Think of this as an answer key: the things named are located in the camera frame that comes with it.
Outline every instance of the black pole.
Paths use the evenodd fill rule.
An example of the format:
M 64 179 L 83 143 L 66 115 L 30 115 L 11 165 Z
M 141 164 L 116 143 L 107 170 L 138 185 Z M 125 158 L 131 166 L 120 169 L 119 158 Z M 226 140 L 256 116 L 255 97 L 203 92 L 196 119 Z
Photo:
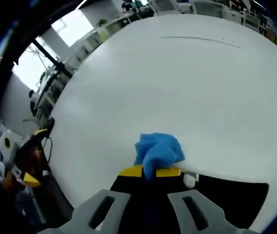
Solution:
M 44 48 L 37 42 L 37 40 L 33 41 L 33 44 L 41 51 L 63 74 L 65 74 L 68 78 L 72 77 L 72 74 L 65 68 L 65 65 L 62 62 L 56 61 Z

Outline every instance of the black line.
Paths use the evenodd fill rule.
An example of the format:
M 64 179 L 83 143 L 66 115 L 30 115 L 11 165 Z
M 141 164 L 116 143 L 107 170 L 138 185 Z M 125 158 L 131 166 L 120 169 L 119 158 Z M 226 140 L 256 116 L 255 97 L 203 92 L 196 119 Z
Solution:
M 219 40 L 207 39 L 207 38 L 196 38 L 196 37 L 159 37 L 158 39 L 169 39 L 169 38 L 207 40 L 207 41 L 213 41 L 213 42 L 217 42 L 217 43 L 221 43 L 221 44 L 225 44 L 225 45 L 230 45 L 230 46 L 233 46 L 233 47 L 241 49 L 241 47 L 237 46 L 237 45 L 233 45 L 233 44 L 226 43 L 226 42 L 219 41 Z

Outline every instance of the blue cloth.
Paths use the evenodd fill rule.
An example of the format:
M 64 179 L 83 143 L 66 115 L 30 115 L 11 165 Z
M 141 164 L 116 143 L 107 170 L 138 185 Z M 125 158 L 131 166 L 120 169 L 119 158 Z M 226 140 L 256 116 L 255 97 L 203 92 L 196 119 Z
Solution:
M 174 162 L 185 159 L 181 145 L 170 134 L 141 134 L 135 148 L 137 154 L 135 165 L 143 165 L 145 178 L 148 181 L 152 180 L 156 169 L 171 167 Z

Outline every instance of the white tabletop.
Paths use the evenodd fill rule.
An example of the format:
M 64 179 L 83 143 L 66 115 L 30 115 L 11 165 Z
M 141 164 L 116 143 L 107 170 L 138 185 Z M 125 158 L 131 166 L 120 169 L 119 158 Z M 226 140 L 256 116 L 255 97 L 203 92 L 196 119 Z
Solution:
M 170 133 L 193 170 L 267 182 L 251 226 L 277 214 L 277 46 L 199 15 L 135 21 L 98 47 L 52 116 L 51 168 L 76 207 L 133 164 L 141 133 Z

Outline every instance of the yellow tape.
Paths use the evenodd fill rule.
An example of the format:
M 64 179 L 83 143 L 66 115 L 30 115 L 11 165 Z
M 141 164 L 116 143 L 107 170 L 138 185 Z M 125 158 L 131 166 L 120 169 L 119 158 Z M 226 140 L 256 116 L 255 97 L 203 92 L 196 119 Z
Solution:
M 181 170 L 176 167 L 158 169 L 156 171 L 157 177 L 172 177 L 172 176 L 180 176 Z
M 37 179 L 35 179 L 32 175 L 30 175 L 29 173 L 25 173 L 23 181 L 25 182 L 26 185 L 29 185 L 31 187 L 36 187 L 36 186 L 41 185 L 41 183 Z
M 128 167 L 119 173 L 119 176 L 142 177 L 143 165 Z
M 42 132 L 44 132 L 44 131 L 47 131 L 47 128 L 45 128 L 45 129 L 40 129 L 40 130 L 35 131 L 35 135 L 37 135 L 37 134 L 39 134 L 39 133 L 42 133 Z

